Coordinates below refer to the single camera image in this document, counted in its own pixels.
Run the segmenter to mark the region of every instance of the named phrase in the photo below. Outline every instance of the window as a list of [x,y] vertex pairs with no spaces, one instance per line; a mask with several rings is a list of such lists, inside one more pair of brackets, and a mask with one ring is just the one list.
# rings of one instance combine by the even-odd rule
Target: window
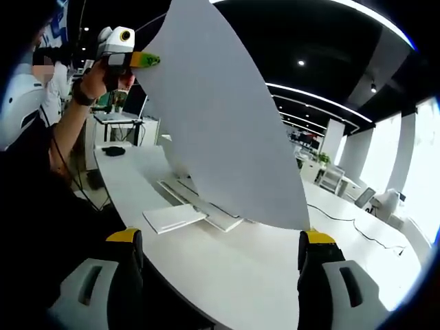
[[360,179],[377,193],[386,190],[396,160],[402,115],[376,124]]
[[431,243],[440,224],[440,113],[432,98],[417,106],[414,151],[403,194],[405,211]]
[[341,143],[339,143],[338,152],[336,153],[335,165],[339,165],[341,161],[342,153],[344,152],[345,142],[347,142],[347,136],[344,135],[341,139]]

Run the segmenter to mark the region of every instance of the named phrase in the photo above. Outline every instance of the person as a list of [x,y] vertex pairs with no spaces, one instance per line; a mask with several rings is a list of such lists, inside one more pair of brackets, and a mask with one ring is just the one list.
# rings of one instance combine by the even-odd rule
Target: person
[[[46,127],[36,116],[0,152],[0,322],[13,318],[12,310],[26,312],[29,319],[20,318],[20,323],[45,324],[45,311],[58,298],[65,277],[95,244],[125,228],[119,218],[109,219],[77,198],[56,172],[83,127],[89,104],[107,92],[104,75],[105,65],[96,62],[57,125]],[[132,74],[123,75],[118,88],[129,89],[133,82]]]
[[68,97],[72,86],[72,77],[69,77],[69,67],[72,62],[70,47],[62,45],[54,48],[52,61],[55,63],[54,75],[47,84],[46,98],[42,104],[48,119],[47,126],[52,126],[61,119],[61,100]]

